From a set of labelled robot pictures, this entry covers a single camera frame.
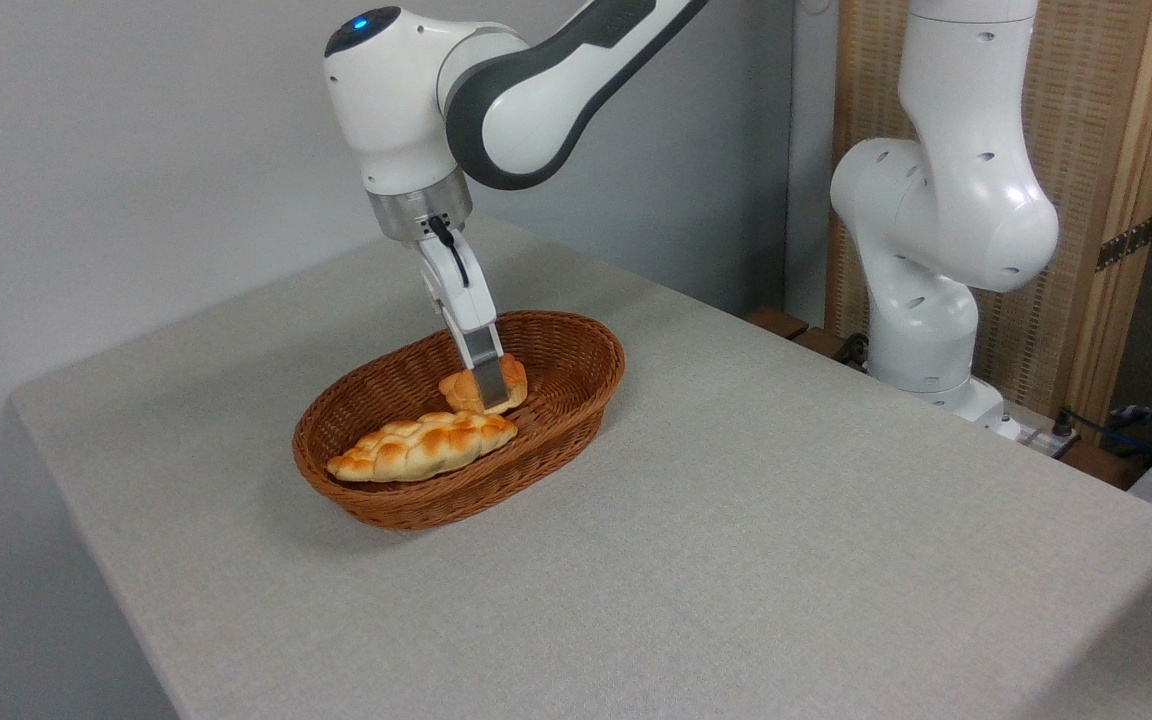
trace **white wall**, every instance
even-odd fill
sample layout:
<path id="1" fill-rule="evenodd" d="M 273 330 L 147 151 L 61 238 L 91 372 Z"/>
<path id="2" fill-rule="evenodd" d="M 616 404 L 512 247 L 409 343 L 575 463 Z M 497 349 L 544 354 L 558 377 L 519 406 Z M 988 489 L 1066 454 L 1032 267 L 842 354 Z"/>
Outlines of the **white wall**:
<path id="1" fill-rule="evenodd" d="M 408 6 L 538 41 L 581 0 Z M 0 0 L 0 717 L 170 714 L 5 400 L 379 237 L 319 70 L 362 9 Z M 780 300 L 790 14 L 713 0 L 570 167 L 479 210 L 723 309 Z"/>

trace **woven panel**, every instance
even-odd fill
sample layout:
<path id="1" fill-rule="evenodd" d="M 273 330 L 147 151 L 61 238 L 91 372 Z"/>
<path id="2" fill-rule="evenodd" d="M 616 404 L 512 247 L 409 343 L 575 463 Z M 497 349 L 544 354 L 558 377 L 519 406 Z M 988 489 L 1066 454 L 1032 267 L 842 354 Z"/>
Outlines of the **woven panel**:
<path id="1" fill-rule="evenodd" d="M 1139 62 L 1147 0 L 1043 0 L 1025 83 L 1030 158 L 1061 218 L 1055 258 L 1036 281 L 996 295 L 977 291 L 980 328 L 975 373 L 1039 414 L 1062 402 L 1085 288 L 1105 234 L 1105 182 L 1123 132 L 1123 106 Z M 838 156 L 867 137 L 912 138 L 896 96 L 905 0 L 846 1 L 838 52 Z M 867 327 L 861 259 L 835 220 L 829 249 L 827 325 Z"/>

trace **braided bread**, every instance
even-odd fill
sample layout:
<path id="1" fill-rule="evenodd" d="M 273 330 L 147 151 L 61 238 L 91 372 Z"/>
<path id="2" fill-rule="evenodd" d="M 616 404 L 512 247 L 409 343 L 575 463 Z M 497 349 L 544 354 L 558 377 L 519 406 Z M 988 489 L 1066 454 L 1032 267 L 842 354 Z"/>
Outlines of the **braided bread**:
<path id="1" fill-rule="evenodd" d="M 344 455 L 328 460 L 328 471 L 356 483 L 424 480 L 498 450 L 517 433 L 517 425 L 500 415 L 425 414 L 362 437 Z"/>

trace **wooden block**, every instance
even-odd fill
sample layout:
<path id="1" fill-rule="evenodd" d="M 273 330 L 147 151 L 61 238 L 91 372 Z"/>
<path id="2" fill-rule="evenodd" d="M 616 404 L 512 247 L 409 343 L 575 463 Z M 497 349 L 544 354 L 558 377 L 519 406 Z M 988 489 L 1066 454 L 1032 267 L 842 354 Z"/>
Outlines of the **wooden block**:
<path id="1" fill-rule="evenodd" d="M 794 314 L 782 313 L 771 306 L 759 306 L 750 314 L 745 314 L 745 323 L 758 325 L 764 331 L 776 333 L 785 340 L 794 340 L 808 329 L 808 324 L 795 318 Z"/>
<path id="2" fill-rule="evenodd" d="M 799 334 L 798 338 L 794 339 L 794 342 L 826 357 L 838 355 L 838 351 L 842 350 L 842 344 L 844 344 L 842 338 L 820 328 L 812 328 L 809 332 Z"/>
<path id="3" fill-rule="evenodd" d="M 1074 447 L 1070 447 L 1060 461 L 1123 491 L 1131 488 L 1140 475 L 1144 475 L 1143 468 L 1138 468 L 1120 456 L 1111 455 L 1087 441 L 1075 442 Z"/>

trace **electrical cable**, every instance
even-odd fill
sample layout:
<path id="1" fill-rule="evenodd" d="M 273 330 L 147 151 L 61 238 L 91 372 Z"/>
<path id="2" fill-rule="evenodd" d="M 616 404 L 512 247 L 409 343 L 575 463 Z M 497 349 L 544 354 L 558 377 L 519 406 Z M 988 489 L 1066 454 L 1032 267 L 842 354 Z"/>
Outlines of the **electrical cable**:
<path id="1" fill-rule="evenodd" d="M 1079 423 L 1087 425 L 1089 429 L 1096 430 L 1096 432 L 1101 433 L 1102 435 L 1112 439 L 1112 441 L 1120 442 L 1130 447 L 1137 447 L 1140 448 L 1140 450 L 1152 452 L 1152 444 L 1138 441 L 1138 439 L 1121 435 L 1120 433 L 1114 432 L 1114 430 L 1102 427 L 1102 425 L 1093 423 L 1092 420 L 1084 418 L 1084 416 L 1082 415 L 1075 414 L 1074 410 L 1069 409 L 1069 407 L 1062 407 L 1061 415 L 1068 415 L 1069 418 L 1074 418 Z M 1060 423 L 1061 418 L 1058 418 L 1056 422 Z"/>

